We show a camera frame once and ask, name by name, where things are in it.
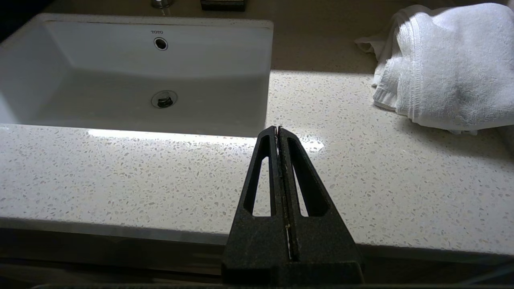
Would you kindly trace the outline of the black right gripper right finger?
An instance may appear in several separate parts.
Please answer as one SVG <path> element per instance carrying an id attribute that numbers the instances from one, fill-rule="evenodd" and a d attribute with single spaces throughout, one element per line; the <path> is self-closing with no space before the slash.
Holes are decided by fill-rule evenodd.
<path id="1" fill-rule="evenodd" d="M 291 285 L 363 284 L 363 258 L 301 141 L 279 127 L 279 154 L 288 205 Z"/>

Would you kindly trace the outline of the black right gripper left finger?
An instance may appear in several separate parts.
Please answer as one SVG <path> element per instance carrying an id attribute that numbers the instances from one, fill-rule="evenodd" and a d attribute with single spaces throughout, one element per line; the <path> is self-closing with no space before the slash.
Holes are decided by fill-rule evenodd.
<path id="1" fill-rule="evenodd" d="M 276 285 L 278 269 L 290 261 L 277 127 L 257 137 L 233 225 L 222 257 L 222 281 L 230 285 Z M 270 216 L 254 216 L 263 159 L 268 159 Z"/>

